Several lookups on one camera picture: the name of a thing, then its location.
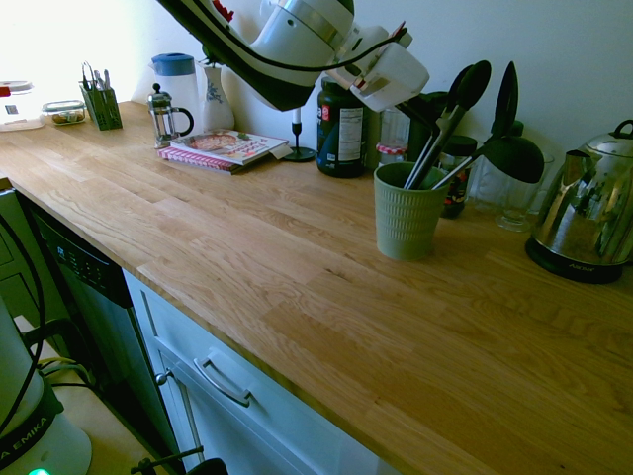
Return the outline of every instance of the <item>power cord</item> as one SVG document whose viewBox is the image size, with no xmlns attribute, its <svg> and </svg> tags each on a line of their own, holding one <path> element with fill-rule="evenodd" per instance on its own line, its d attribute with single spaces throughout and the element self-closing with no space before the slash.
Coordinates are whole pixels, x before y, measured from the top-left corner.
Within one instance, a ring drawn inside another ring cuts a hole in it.
<svg viewBox="0 0 633 475">
<path fill-rule="evenodd" d="M 29 267 L 29 272 L 31 273 L 31 277 L 33 278 L 33 281 L 35 283 L 36 293 L 38 296 L 38 313 L 40 316 L 40 328 L 43 329 L 46 325 L 45 299 L 44 299 L 44 290 L 42 288 L 42 281 L 40 280 L 40 276 L 38 275 L 38 272 L 36 270 L 35 265 L 33 264 L 33 261 L 31 260 L 31 257 L 29 256 L 29 254 L 27 253 L 27 250 L 25 249 L 24 245 L 20 241 L 20 238 L 18 237 L 16 232 L 13 230 L 13 228 L 11 228 L 9 223 L 7 223 L 7 220 L 5 220 L 5 218 L 2 215 L 0 215 L 0 226 L 2 226 L 2 228 L 4 228 L 4 230 L 7 232 L 7 234 L 13 241 L 13 243 L 18 248 L 18 251 L 20 252 L 20 254 L 22 254 L 22 257 L 26 261 L 27 266 Z M 7 426 L 13 419 L 13 417 L 18 412 L 18 406 L 20 406 L 20 403 L 22 402 L 22 399 L 24 398 L 24 395 L 26 394 L 27 389 L 29 388 L 31 379 L 33 379 L 33 375 L 38 369 L 38 360 L 40 359 L 40 356 L 42 355 L 43 348 L 44 348 L 44 341 L 40 340 L 36 347 L 35 355 L 31 354 L 31 358 L 32 358 L 31 367 L 29 368 L 29 371 L 27 372 L 27 376 L 25 377 L 24 383 L 22 383 L 22 387 L 20 388 L 20 391 L 18 392 L 18 396 L 16 397 L 16 400 L 13 403 L 13 406 L 11 406 L 11 409 L 7 413 L 7 416 L 5 417 L 4 421 L 2 422 L 2 424 L 0 424 L 0 434 L 4 431 L 5 428 L 7 428 Z"/>
</svg>

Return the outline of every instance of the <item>black cable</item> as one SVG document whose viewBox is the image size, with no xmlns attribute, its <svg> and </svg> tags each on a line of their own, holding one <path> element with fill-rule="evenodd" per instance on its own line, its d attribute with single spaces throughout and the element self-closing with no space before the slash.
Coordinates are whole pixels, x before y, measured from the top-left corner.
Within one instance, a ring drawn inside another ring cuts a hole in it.
<svg viewBox="0 0 633 475">
<path fill-rule="evenodd" d="M 73 388 L 88 388 L 91 390 L 94 390 L 95 388 L 93 388 L 92 386 L 89 386 L 87 384 L 83 384 L 83 383 L 51 383 L 50 387 L 52 388 L 59 388 L 59 387 L 73 387 Z"/>
<path fill-rule="evenodd" d="M 342 62 L 337 63 L 337 64 L 332 64 L 330 66 L 297 66 L 297 65 L 294 65 L 294 64 L 286 64 L 284 62 L 275 61 L 274 59 L 269 59 L 267 57 L 264 57 L 264 56 L 260 55 L 259 53 L 255 52 L 255 51 L 253 51 L 248 45 L 245 45 L 242 41 L 240 41 L 238 38 L 233 36 L 229 32 L 230 27 L 228 25 L 223 26 L 222 23 L 220 23 L 218 21 L 216 16 L 213 13 L 211 13 L 209 11 L 209 9 L 205 5 L 203 5 L 201 0 L 194 0 L 194 3 L 205 14 L 205 16 L 207 17 L 207 20 L 209 20 L 211 23 L 213 23 L 216 26 L 216 28 L 218 28 L 218 30 L 220 30 L 222 32 L 222 34 L 225 37 L 227 37 L 238 48 L 240 48 L 241 50 L 243 50 L 244 52 L 246 52 L 250 56 L 254 57 L 255 59 L 260 60 L 261 62 L 263 62 L 265 64 L 268 64 L 270 66 L 275 66 L 275 67 L 281 67 L 282 69 L 289 69 L 291 71 L 324 72 L 324 71 L 330 71 L 332 69 L 338 69 L 339 67 L 349 66 L 349 65 L 353 64 L 354 62 L 362 59 L 363 57 L 365 57 L 366 55 L 368 55 L 370 52 L 374 51 L 375 49 L 381 48 L 384 45 L 388 45 L 389 43 L 396 43 L 396 42 L 398 42 L 400 40 L 400 38 L 402 38 L 403 35 L 407 32 L 406 28 L 401 28 L 392 37 L 389 37 L 386 40 L 382 40 L 381 42 L 378 42 L 378 43 L 374 44 L 372 47 L 370 47 L 369 49 L 366 49 L 364 52 L 360 53 L 356 57 L 353 57 L 351 59 L 347 59 L 346 61 L 342 61 Z"/>
<path fill-rule="evenodd" d="M 86 388 L 86 389 L 89 389 L 90 391 L 92 391 L 93 393 L 95 393 L 95 396 L 97 396 L 105 404 L 108 404 L 108 402 L 106 400 L 106 395 L 99 388 L 97 388 L 96 386 L 93 386 L 92 384 L 85 384 L 85 383 L 51 383 L 50 387 L 52 387 L 52 388 L 63 388 L 63 387 Z"/>
<path fill-rule="evenodd" d="M 29 271 L 31 272 L 31 277 L 33 278 L 33 281 L 36 286 L 36 293 L 38 294 L 38 311 L 40 314 L 40 328 L 43 329 L 46 324 L 45 299 L 44 299 L 44 290 L 42 288 L 42 281 L 40 280 L 40 276 L 38 275 L 38 272 L 36 270 L 35 265 L 33 264 L 33 261 L 31 260 L 31 257 L 29 256 L 29 254 L 27 253 L 27 250 L 25 249 L 24 245 L 20 241 L 20 238 L 18 237 L 16 232 L 13 230 L 13 228 L 11 228 L 9 223 L 7 223 L 7 220 L 5 220 L 2 215 L 0 215 L 0 226 L 2 226 L 5 229 L 5 231 L 9 234 L 9 237 L 11 238 L 13 243 L 16 245 L 16 247 L 18 248 L 18 251 L 22 254 L 22 257 L 24 258 L 24 260 L 27 263 L 27 266 L 29 267 Z M 40 340 L 36 348 L 36 354 L 31 355 L 32 357 L 31 367 L 29 368 L 29 371 L 24 380 L 24 383 L 22 384 L 22 388 L 20 388 L 20 392 L 18 393 L 18 396 L 16 397 L 16 400 L 13 403 L 13 406 L 11 407 L 11 409 L 9 410 L 9 413 L 7 413 L 6 418 L 0 425 L 0 433 L 2 433 L 5 428 L 7 428 L 7 426 L 13 419 L 13 417 L 18 412 L 18 406 L 22 402 L 22 399 L 24 398 L 24 395 L 26 394 L 27 389 L 29 388 L 29 384 L 31 383 L 31 379 L 33 378 L 33 375 L 35 374 L 38 368 L 38 360 L 40 359 L 40 356 L 42 355 L 43 348 L 44 348 L 44 341 Z"/>
</svg>

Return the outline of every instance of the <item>silver drawer handle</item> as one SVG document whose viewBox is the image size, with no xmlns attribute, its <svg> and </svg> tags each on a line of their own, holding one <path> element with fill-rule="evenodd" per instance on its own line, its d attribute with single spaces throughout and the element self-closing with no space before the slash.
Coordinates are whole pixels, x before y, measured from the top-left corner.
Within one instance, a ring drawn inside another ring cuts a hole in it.
<svg viewBox="0 0 633 475">
<path fill-rule="evenodd" d="M 211 359 L 207 358 L 205 359 L 202 363 L 200 362 L 200 360 L 198 358 L 194 358 L 194 364 L 196 365 L 196 368 L 198 368 L 198 371 L 200 371 L 200 374 L 214 387 L 216 388 L 218 391 L 220 391 L 222 394 L 224 394 L 225 396 L 227 396 L 229 399 L 235 401 L 236 403 L 240 404 L 241 406 L 244 406 L 245 408 L 247 408 L 248 406 L 250 406 L 250 397 L 252 396 L 252 393 L 250 391 L 248 391 L 247 389 L 244 389 L 241 394 L 236 394 L 234 393 L 231 389 L 229 389 L 227 386 L 225 386 L 224 384 L 222 384 L 219 381 L 216 381 L 215 379 L 213 379 L 208 373 L 207 371 L 205 371 L 205 368 L 207 366 L 213 366 L 213 363 L 211 362 Z"/>
</svg>

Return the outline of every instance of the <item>book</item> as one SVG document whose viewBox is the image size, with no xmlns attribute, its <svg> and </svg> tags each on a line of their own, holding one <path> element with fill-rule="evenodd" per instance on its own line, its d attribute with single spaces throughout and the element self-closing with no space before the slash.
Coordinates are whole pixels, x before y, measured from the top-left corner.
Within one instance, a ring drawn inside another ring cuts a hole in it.
<svg viewBox="0 0 633 475">
<path fill-rule="evenodd" d="M 211 158 L 210 156 L 200 155 L 192 151 L 181 150 L 173 146 L 166 148 L 160 148 L 156 151 L 158 156 L 169 161 L 177 161 L 180 163 L 186 163 L 188 165 L 195 165 L 202 168 L 209 168 L 219 173 L 226 173 L 233 175 L 243 168 L 245 165 L 239 165 L 232 161 L 218 160 L 217 158 Z"/>
<path fill-rule="evenodd" d="M 244 132 L 217 129 L 206 134 L 171 141 L 171 146 L 184 151 L 245 165 L 268 153 L 275 158 L 292 153 L 288 141 Z"/>
</svg>

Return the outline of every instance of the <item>kettle handle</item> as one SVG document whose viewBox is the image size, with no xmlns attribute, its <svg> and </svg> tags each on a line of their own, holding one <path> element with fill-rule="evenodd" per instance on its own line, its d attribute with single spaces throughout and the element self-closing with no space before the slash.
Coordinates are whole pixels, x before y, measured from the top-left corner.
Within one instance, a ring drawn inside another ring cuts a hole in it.
<svg viewBox="0 0 633 475">
<path fill-rule="evenodd" d="M 622 133 L 622 129 L 628 125 L 632 126 L 631 132 L 628 134 Z M 622 124 L 617 126 L 612 135 L 617 139 L 633 139 L 633 120 L 624 121 Z"/>
<path fill-rule="evenodd" d="M 187 128 L 187 130 L 184 131 L 184 132 L 178 132 L 177 133 L 180 137 L 186 136 L 191 131 L 193 131 L 193 129 L 194 129 L 194 116 L 191 115 L 191 112 L 189 112 L 184 107 L 172 107 L 171 111 L 172 112 L 182 112 L 185 116 L 187 116 L 187 119 L 189 119 L 189 127 Z"/>
</svg>

